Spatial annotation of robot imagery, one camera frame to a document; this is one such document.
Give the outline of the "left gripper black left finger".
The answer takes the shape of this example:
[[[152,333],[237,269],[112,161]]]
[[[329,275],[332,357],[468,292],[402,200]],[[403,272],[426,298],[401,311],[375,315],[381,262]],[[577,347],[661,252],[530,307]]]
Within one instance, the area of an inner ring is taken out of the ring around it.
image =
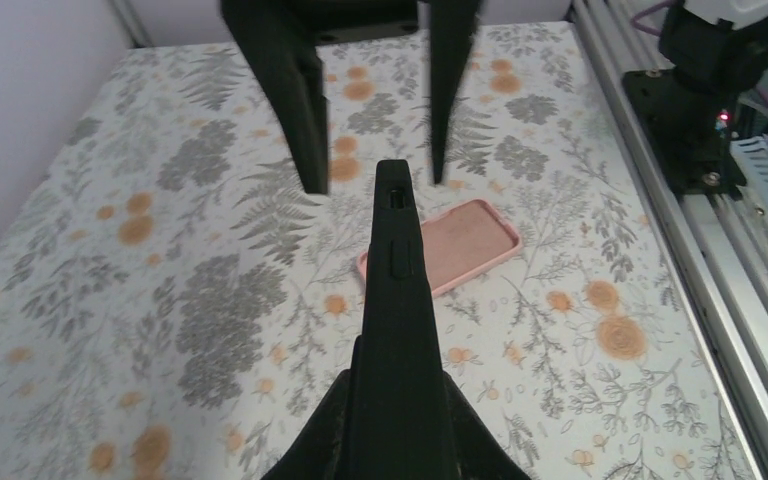
[[[287,452],[262,479],[340,479],[350,393],[351,371],[346,369],[336,377]]]

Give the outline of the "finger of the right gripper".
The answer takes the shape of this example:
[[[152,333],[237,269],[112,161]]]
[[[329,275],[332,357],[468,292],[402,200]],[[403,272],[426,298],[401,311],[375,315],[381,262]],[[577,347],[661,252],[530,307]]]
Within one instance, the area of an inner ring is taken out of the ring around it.
[[[285,1],[226,0],[220,13],[279,121],[304,191],[327,194],[327,102],[311,30]]]
[[[449,122],[482,4],[481,0],[429,1],[429,140],[435,184],[444,180]]]

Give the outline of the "pink phone case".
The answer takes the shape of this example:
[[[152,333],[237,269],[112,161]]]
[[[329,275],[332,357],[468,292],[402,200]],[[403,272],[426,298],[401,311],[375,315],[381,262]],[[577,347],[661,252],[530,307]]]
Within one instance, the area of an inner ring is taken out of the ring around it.
[[[412,208],[394,209],[373,202],[370,250],[357,260],[364,281],[364,301],[382,303],[393,296],[395,282],[415,278],[423,256],[432,298],[477,278],[512,258],[522,248],[521,235],[489,202],[473,199],[420,222]]]

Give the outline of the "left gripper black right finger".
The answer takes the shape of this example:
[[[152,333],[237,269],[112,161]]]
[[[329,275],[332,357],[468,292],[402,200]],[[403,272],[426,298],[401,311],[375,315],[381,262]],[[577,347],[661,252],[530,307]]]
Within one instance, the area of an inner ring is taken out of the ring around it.
[[[504,451],[448,373],[443,373],[459,479],[530,480]]]

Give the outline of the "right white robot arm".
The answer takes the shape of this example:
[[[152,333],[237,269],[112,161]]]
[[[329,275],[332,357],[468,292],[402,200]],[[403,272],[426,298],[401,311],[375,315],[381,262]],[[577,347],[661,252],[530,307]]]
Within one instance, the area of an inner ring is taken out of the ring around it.
[[[730,193],[746,182],[728,147],[738,97],[768,69],[768,1],[665,1],[668,70],[631,71],[623,89],[670,189]],[[449,122],[478,25],[477,1],[428,5],[432,178],[445,177]],[[262,87],[303,189],[329,188],[322,45],[419,28],[415,1],[223,1],[221,17]]]

